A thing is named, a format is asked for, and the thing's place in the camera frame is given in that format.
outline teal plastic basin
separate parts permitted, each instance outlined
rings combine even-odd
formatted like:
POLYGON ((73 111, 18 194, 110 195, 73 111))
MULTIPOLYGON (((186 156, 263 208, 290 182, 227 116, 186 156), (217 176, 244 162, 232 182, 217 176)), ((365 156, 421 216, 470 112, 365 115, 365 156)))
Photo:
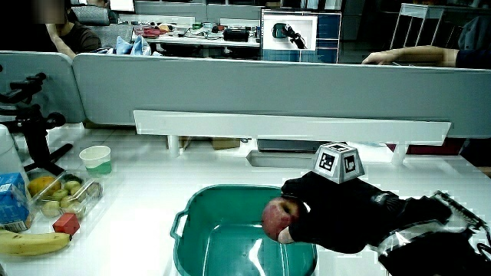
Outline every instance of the teal plastic basin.
POLYGON ((262 230, 274 186, 216 185, 198 191, 174 219, 174 264, 182 276, 303 276, 317 264, 315 245, 281 245, 262 230), (187 215, 182 235, 176 230, 187 215))

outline monitor screen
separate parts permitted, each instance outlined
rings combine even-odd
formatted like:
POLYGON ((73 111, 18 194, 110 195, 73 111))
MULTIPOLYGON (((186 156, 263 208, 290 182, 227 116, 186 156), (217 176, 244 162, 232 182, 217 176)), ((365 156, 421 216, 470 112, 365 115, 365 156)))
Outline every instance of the monitor screen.
POLYGON ((134 0, 110 0, 109 7, 115 12, 135 12, 135 1, 134 0))
POLYGON ((262 8, 262 60, 337 63, 340 30, 339 11, 262 8))

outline tripod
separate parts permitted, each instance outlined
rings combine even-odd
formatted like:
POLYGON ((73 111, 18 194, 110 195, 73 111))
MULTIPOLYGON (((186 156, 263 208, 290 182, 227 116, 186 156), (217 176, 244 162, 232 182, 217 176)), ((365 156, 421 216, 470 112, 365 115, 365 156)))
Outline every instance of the tripod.
MULTIPOLYGON (((32 96, 41 91, 42 81, 46 78, 43 73, 27 77, 26 81, 10 83, 12 92, 0 94, 0 102, 4 104, 19 104, 23 100, 25 104, 32 101, 32 96)), ((15 110, 5 110, 0 108, 0 115, 15 116, 15 120, 0 122, 8 128, 10 133, 24 134, 28 146, 29 155, 33 163, 24 167, 26 172, 36 168, 46 169, 50 173, 58 176, 64 169, 54 163, 58 161, 73 146, 69 143, 50 153, 46 136, 47 130, 61 127, 66 123, 66 119, 60 113, 50 113, 46 118, 41 113, 41 107, 33 104, 30 107, 21 107, 15 110)))

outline office chair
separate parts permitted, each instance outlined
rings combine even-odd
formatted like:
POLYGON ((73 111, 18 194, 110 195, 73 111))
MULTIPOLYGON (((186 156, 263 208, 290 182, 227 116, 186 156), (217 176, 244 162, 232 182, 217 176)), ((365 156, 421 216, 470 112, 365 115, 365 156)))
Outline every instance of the office chair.
POLYGON ((45 137, 48 135, 47 130, 63 126, 66 119, 57 112, 50 113, 44 118, 38 104, 28 105, 32 101, 32 96, 42 90, 41 85, 44 79, 46 79, 46 75, 39 73, 35 76, 26 77, 26 80, 22 82, 11 82, 12 91, 0 93, 0 103, 12 105, 14 109, 0 108, 0 115, 15 116, 15 119, 0 123, 5 125, 12 134, 24 134, 29 155, 33 160, 32 164, 24 167, 26 172, 42 168, 58 176, 64 169, 54 163, 67 153, 72 145, 67 143, 50 153, 45 137))
POLYGON ((71 8, 78 21, 89 27, 101 40, 103 48, 115 48, 118 36, 131 41, 133 25, 113 24, 109 19, 109 10, 93 5, 80 5, 71 8))

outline gray divider panel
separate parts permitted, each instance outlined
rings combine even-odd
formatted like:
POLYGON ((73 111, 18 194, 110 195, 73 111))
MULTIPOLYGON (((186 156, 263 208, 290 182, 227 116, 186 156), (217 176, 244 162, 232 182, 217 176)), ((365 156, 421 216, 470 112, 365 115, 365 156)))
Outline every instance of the gray divider panel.
POLYGON ((450 121, 491 136, 491 71, 79 54, 87 117, 134 125, 133 110, 450 121))
POLYGON ((137 15, 194 16, 196 22, 206 20, 206 5, 203 3, 136 1, 135 10, 137 15))
POLYGON ((60 53, 0 51, 3 67, 0 92, 11 91, 13 81, 24 81, 28 76, 45 73, 47 78, 42 90, 34 95, 31 103, 39 104, 45 117, 59 112, 68 123, 80 123, 85 119, 85 112, 71 64, 72 60, 60 53))
POLYGON ((208 4, 206 7, 209 22, 219 23, 221 18, 261 19, 261 7, 259 6, 208 4))

